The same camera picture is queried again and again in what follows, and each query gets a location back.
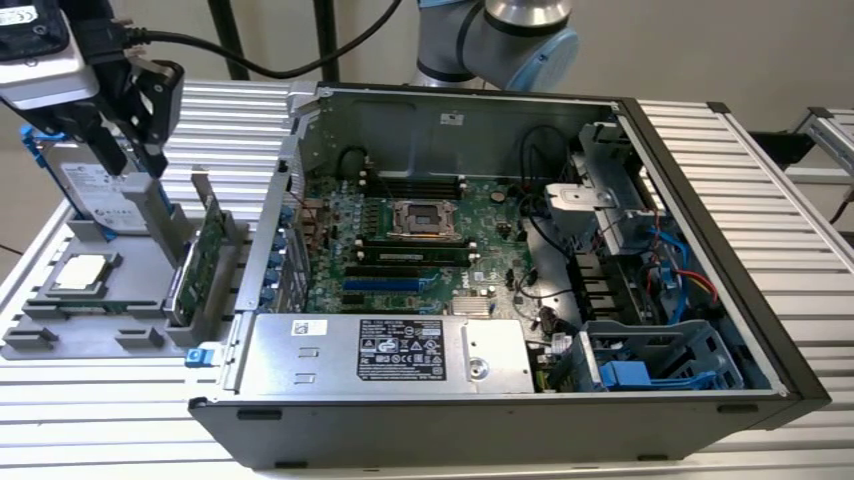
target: cable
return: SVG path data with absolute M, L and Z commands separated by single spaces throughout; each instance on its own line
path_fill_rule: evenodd
M 626 220 L 629 218 L 629 212 L 623 212 L 623 214 L 619 216 L 619 218 L 617 220 L 614 220 L 607 227 L 605 227 L 605 229 L 599 232 L 599 236 L 594 239 L 594 241 L 590 244 L 590 251 L 593 252 L 598 247 L 599 244 L 602 243 L 602 241 L 605 240 L 605 234 L 609 230 L 611 230 L 618 224 L 619 222 L 622 222 L 623 220 Z
M 714 284 L 705 276 L 702 276 L 697 272 L 691 272 L 690 270 L 674 270 L 674 272 L 677 272 L 679 275 L 685 275 L 686 277 L 690 277 L 691 279 L 702 282 L 706 285 L 706 287 L 709 287 L 709 289 L 711 290 L 713 303 L 718 303 L 718 289 L 715 288 Z
M 694 277 L 689 277 L 689 280 L 691 280 L 691 283 L 697 285 L 709 295 L 711 295 L 711 290 L 709 290 L 709 287 L 703 284 L 703 282 L 697 280 Z
M 519 292 L 519 294 L 522 294 L 523 297 L 529 297 L 531 300 L 543 300 L 546 298 L 551 298 L 551 297 L 557 297 L 559 295 L 563 295 L 565 293 L 573 293 L 575 290 L 573 290 L 571 288 L 567 288 L 566 290 L 561 290 L 555 293 L 551 293 L 549 295 L 531 295 L 529 292 L 526 292 L 525 290 L 522 290 L 522 285 L 519 285 L 517 292 Z
M 833 217 L 830 217 L 830 224 L 832 225 L 840 221 L 840 218 L 842 218 L 842 214 L 845 213 L 845 209 L 849 208 L 849 203 L 852 203 L 852 202 L 846 201 L 846 202 L 842 202 L 840 204 L 840 208 L 837 208 L 837 212 L 833 214 Z
M 643 303 L 643 311 L 649 311 L 653 314 L 655 323 L 661 325 L 662 317 L 658 312 L 658 308 L 655 308 L 655 301 L 653 300 L 653 296 L 650 295 L 650 293 L 647 293 L 647 291 L 642 287 L 643 276 L 646 272 L 651 271 L 654 268 L 658 268 L 658 266 L 658 263 L 647 263 L 638 269 L 638 272 L 635 273 L 635 288 L 638 289 L 638 295 L 641 296 L 641 303 Z
M 0 250 L 6 250 L 10 253 L 14 253 L 15 255 L 18 255 L 19 257 L 24 256 L 24 252 L 22 252 L 20 250 L 18 250 L 16 248 L 12 247 L 7 247 L 6 245 L 3 245 L 0 243 Z
M 529 270 L 529 272 L 525 274 L 525 276 L 522 277 L 522 279 L 517 282 L 517 293 L 522 294 L 522 296 L 529 297 L 533 300 L 543 300 L 546 298 L 551 298 L 551 297 L 557 297 L 558 295 L 563 295 L 565 293 L 571 293 L 574 292 L 574 290 L 571 288 L 567 288 L 566 290 L 561 290 L 555 293 L 551 293 L 549 295 L 533 295 L 529 292 L 526 292 L 525 290 L 522 290 L 522 283 L 527 280 L 527 278 L 531 276 L 531 270 Z
M 371 36 L 378 32 L 378 30 L 386 25 L 389 19 L 394 15 L 398 7 L 403 3 L 403 0 L 393 0 L 386 13 L 377 19 L 374 25 L 359 35 L 347 45 L 341 47 L 329 55 L 323 56 L 314 62 L 307 65 L 303 65 L 299 68 L 292 70 L 276 71 L 270 70 L 268 68 L 262 67 L 256 63 L 247 60 L 242 55 L 238 55 L 230 50 L 226 50 L 223 47 L 216 45 L 202 38 L 194 37 L 191 35 L 184 35 L 183 33 L 172 33 L 172 32 L 162 32 L 158 30 L 147 30 L 144 28 L 130 29 L 128 40 L 130 46 L 150 44 L 152 42 L 164 42 L 164 43 L 176 43 L 179 45 L 187 45 L 188 47 L 200 48 L 202 50 L 207 50 L 211 53 L 215 53 L 220 57 L 224 57 L 231 62 L 238 65 L 248 68 L 259 75 L 263 75 L 270 78 L 275 78 L 278 80 L 284 80 L 288 78 L 299 77 L 306 73 L 311 72 L 314 69 L 322 67 L 330 62 L 334 62 L 342 55 L 347 54 L 354 48 L 357 48 L 365 41 L 371 38 Z
M 335 162 L 335 178 L 338 178 L 338 180 L 343 180 L 345 179 L 345 174 L 342 172 L 342 166 L 345 165 L 345 157 L 347 156 L 347 154 L 350 152 L 359 152 L 365 158 L 367 158 L 367 156 L 369 156 L 369 151 L 366 150 L 365 147 L 362 147 L 359 145 L 347 145 L 342 149 L 342 153 L 338 154 L 338 160 Z
M 529 201 L 529 200 L 534 200 L 534 198 L 535 198 L 534 195 L 529 195 L 519 202 L 519 216 L 521 217 L 525 216 L 522 214 L 522 206 L 525 205 L 525 202 Z M 563 254 L 563 256 L 566 257 L 567 260 L 573 260 L 573 254 L 566 251 L 566 249 L 561 246 L 561 244 L 558 244 L 558 242 L 555 242 L 549 237 L 549 235 L 546 235 L 546 232 L 543 231 L 541 226 L 534 221 L 534 214 L 531 212 L 529 212 L 527 217 L 529 217 L 529 221 L 531 222 L 531 226 L 534 227 L 534 230 L 537 230 L 537 233 L 539 234 L 539 236 L 543 237 L 543 240 L 546 240 L 546 243 L 549 243 L 549 245 L 551 245 L 554 247 L 554 249 L 558 250 L 558 252 L 561 252 Z
M 558 134 L 558 136 L 561 137 L 561 142 L 563 144 L 563 151 L 565 154 L 567 154 L 567 158 L 565 159 L 567 162 L 570 161 L 570 146 L 569 146 L 569 142 L 566 140 L 566 136 L 563 135 L 563 132 L 561 131 L 561 129 L 558 127 L 555 127 L 554 125 L 535 125 L 533 126 L 522 135 L 522 141 L 519 142 L 519 178 L 522 179 L 522 186 L 525 187 L 526 185 L 526 181 L 525 181 L 525 159 L 526 159 L 526 149 L 525 146 L 529 143 L 529 138 L 531 137 L 531 135 L 534 134 L 534 132 L 539 131 L 539 130 L 549 130 L 553 131 Z M 534 165 L 530 159 L 530 155 L 529 155 L 529 169 L 531 170 L 531 180 L 534 180 Z

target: black cable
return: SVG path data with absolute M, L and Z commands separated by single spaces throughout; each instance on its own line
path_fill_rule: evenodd
M 299 68 L 292 70 L 276 71 L 270 70 L 268 68 L 262 67 L 259 64 L 247 60 L 242 55 L 226 50 L 223 47 L 216 45 L 207 40 L 194 37 L 191 35 L 184 35 L 183 33 L 172 33 L 172 32 L 162 32 L 158 30 L 147 30 L 144 28 L 131 29 L 128 34 L 130 46 L 150 44 L 152 42 L 164 42 L 164 43 L 176 43 L 179 45 L 187 45 L 188 47 L 200 48 L 202 50 L 207 50 L 211 53 L 215 53 L 220 57 L 224 57 L 238 65 L 252 70 L 259 75 L 263 75 L 270 78 L 275 78 L 278 80 L 284 80 L 288 78 L 299 77 L 306 73 L 311 72 L 314 69 L 322 67 L 330 62 L 334 62 L 342 55 L 347 54 L 354 48 L 357 48 L 362 43 L 371 38 L 371 36 L 378 32 L 378 30 L 386 25 L 389 19 L 394 15 L 398 7 L 403 3 L 403 0 L 393 0 L 386 13 L 377 19 L 374 25 L 359 35 L 347 45 L 341 47 L 329 55 L 325 55 L 318 60 L 311 62 L 307 65 L 303 65 Z
M 852 203 L 852 202 L 842 202 L 842 204 L 840 205 L 840 208 L 837 208 L 837 212 L 833 214 L 833 217 L 830 217 L 830 224 L 832 225 L 840 221 L 840 218 L 842 218 L 842 214 L 845 213 L 845 209 L 849 208 L 849 203 Z
M 519 216 L 523 216 L 523 214 L 522 214 L 522 205 L 525 205 L 525 202 L 527 200 L 534 200 L 534 196 L 529 195 L 519 202 Z M 539 233 L 539 236 L 543 237 L 543 240 L 546 240 L 546 243 L 549 243 L 549 245 L 551 245 L 554 247 L 554 249 L 558 250 L 563 254 L 563 256 L 566 257 L 567 260 L 573 260 L 573 254 L 566 251 L 566 249 L 561 246 L 561 244 L 558 244 L 558 242 L 555 242 L 549 237 L 549 235 L 546 235 L 546 232 L 543 231 L 541 226 L 534 221 L 534 214 L 530 211 L 529 211 L 527 217 L 529 217 L 529 221 L 531 222 L 531 226 L 534 227 L 534 230 L 537 230 L 537 233 Z
M 545 298 L 551 298 L 551 297 L 557 297 L 558 295 L 563 295 L 565 293 L 573 293 L 575 290 L 573 290 L 571 288 L 567 288 L 566 290 L 561 290 L 555 293 L 551 293 L 549 295 L 533 295 L 529 292 L 526 292 L 525 290 L 522 290 L 522 283 L 527 280 L 527 278 L 531 276 L 531 271 L 529 270 L 529 272 L 525 274 L 525 276 L 522 277 L 522 280 L 519 280 L 517 282 L 517 293 L 522 294 L 523 297 L 529 297 L 533 300 L 543 300 Z
M 658 308 L 655 308 L 655 300 L 650 296 L 650 293 L 646 291 L 646 288 L 643 288 L 643 276 L 646 272 L 649 272 L 654 268 L 658 268 L 658 266 L 659 266 L 658 263 L 647 263 L 638 269 L 638 272 L 635 273 L 635 288 L 638 289 L 641 303 L 643 303 L 645 318 L 646 318 L 646 311 L 649 310 L 650 313 L 653 314 L 653 319 L 659 325 L 662 325 L 663 324 L 662 316 L 661 316 L 661 312 L 658 311 Z
M 535 125 L 533 126 L 522 135 L 522 141 L 519 142 L 519 177 L 522 179 L 522 185 L 525 186 L 525 159 L 526 159 L 526 145 L 529 143 L 529 138 L 531 137 L 531 135 L 541 131 L 541 130 L 547 130 L 551 132 L 555 132 L 558 134 L 558 137 L 561 138 L 561 143 L 563 144 L 563 151 L 565 154 L 567 156 L 567 158 L 565 159 L 567 162 L 570 161 L 570 145 L 569 142 L 566 140 L 566 136 L 563 135 L 563 132 L 561 131 L 561 129 L 558 127 L 555 127 L 554 125 Z M 543 158 L 542 155 L 542 150 L 538 148 L 537 149 L 541 153 L 541 158 Z M 534 181 L 534 165 L 533 165 L 533 161 L 531 161 L 531 156 L 533 155 L 527 155 L 529 158 L 529 169 L 530 169 L 530 174 L 531 174 L 531 181 Z
M 361 147 L 359 145 L 347 145 L 342 149 L 342 153 L 338 154 L 338 161 L 337 161 L 337 165 L 335 165 L 335 178 L 338 178 L 339 180 L 345 179 L 345 174 L 342 172 L 342 166 L 345 165 L 345 157 L 347 156 L 347 154 L 350 152 L 359 152 L 362 154 L 362 156 L 366 157 L 366 158 L 369 156 L 369 151 L 366 150 L 365 147 Z
M 20 250 L 12 248 L 12 247 L 7 247 L 6 245 L 3 245 L 0 243 L 0 250 L 6 250 L 10 253 L 14 253 L 15 255 L 23 257 L 24 256 L 24 252 L 22 252 Z

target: black power cord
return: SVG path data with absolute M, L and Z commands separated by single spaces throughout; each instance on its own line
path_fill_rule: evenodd
M 306 73 L 311 72 L 314 69 L 321 68 L 330 62 L 334 62 L 341 56 L 347 54 L 354 48 L 357 48 L 365 41 L 371 38 L 371 36 L 379 31 L 379 29 L 386 25 L 389 19 L 394 15 L 398 7 L 403 3 L 403 0 L 393 0 L 386 13 L 377 19 L 374 25 L 359 35 L 353 41 L 335 50 L 329 55 L 323 56 L 314 62 L 307 65 L 303 65 L 299 68 L 292 70 L 276 71 L 270 70 L 268 68 L 262 67 L 259 64 L 247 60 L 243 55 L 236 54 L 235 52 L 224 49 L 214 42 L 208 42 L 207 40 L 194 37 L 191 35 L 184 35 L 183 33 L 174 32 L 162 32 L 158 30 L 147 30 L 144 28 L 134 28 L 128 31 L 128 46 L 134 45 L 147 45 L 154 42 L 163 43 L 176 43 L 179 45 L 187 45 L 190 47 L 200 48 L 202 50 L 207 50 L 211 53 L 215 53 L 220 57 L 224 57 L 228 61 L 236 63 L 238 65 L 248 68 L 259 75 L 263 75 L 270 78 L 275 78 L 278 80 L 284 80 L 288 78 L 299 77 Z
M 522 178 L 522 186 L 525 187 L 526 185 L 526 172 L 525 172 L 525 159 L 527 157 L 529 160 L 529 174 L 531 176 L 530 181 L 534 181 L 534 162 L 533 162 L 533 157 L 534 154 L 538 155 L 541 160 L 546 159 L 546 155 L 542 151 L 542 149 L 539 147 L 537 147 L 537 145 L 530 145 L 529 146 L 529 140 L 531 138 L 531 136 L 534 135 L 534 133 L 537 132 L 553 132 L 557 134 L 558 138 L 561 139 L 561 143 L 563 144 L 563 151 L 565 151 L 565 162 L 570 161 L 571 158 L 571 151 L 570 151 L 570 144 L 567 142 L 566 136 L 563 135 L 563 132 L 561 131 L 561 129 L 558 127 L 555 127 L 554 125 L 535 125 L 534 127 L 531 127 L 525 134 L 522 135 L 522 140 L 519 141 L 519 177 Z
M 830 224 L 833 225 L 834 223 L 837 223 L 840 221 L 840 219 L 842 218 L 842 214 L 845 213 L 845 209 L 849 208 L 849 203 L 852 202 L 842 202 L 840 204 L 840 208 L 837 208 L 836 213 L 833 214 L 833 217 L 830 217 Z
M 7 247 L 2 243 L 0 243 L 0 250 L 6 250 L 7 252 L 14 253 L 19 257 L 24 256 L 24 252 L 22 252 L 20 250 L 18 250 L 18 249 L 15 249 L 12 247 Z

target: power supply label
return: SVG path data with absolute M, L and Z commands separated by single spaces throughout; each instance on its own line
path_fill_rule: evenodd
M 447 380 L 442 320 L 362 320 L 357 373 L 365 381 Z

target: metal table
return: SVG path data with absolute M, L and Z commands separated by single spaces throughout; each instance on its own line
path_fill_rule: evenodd
M 223 207 L 238 218 L 258 218 L 284 134 L 286 98 L 295 88 L 274 83 L 187 85 L 163 182 L 171 199 L 191 214 L 202 207 L 190 171 L 204 165 Z M 647 108 L 651 114 L 670 107 L 658 102 Z M 67 211 L 67 204 L 60 205 L 0 287 L 0 331 L 15 321 L 31 286 L 47 277 L 66 245 Z M 230 459 L 187 413 L 182 359 L 0 359 L 0 477 L 853 478 L 854 310 L 850 315 L 793 318 L 784 324 L 833 404 L 777 431 L 738 433 L 678 462 L 254 472 Z M 573 441 L 567 421 L 567 448 Z

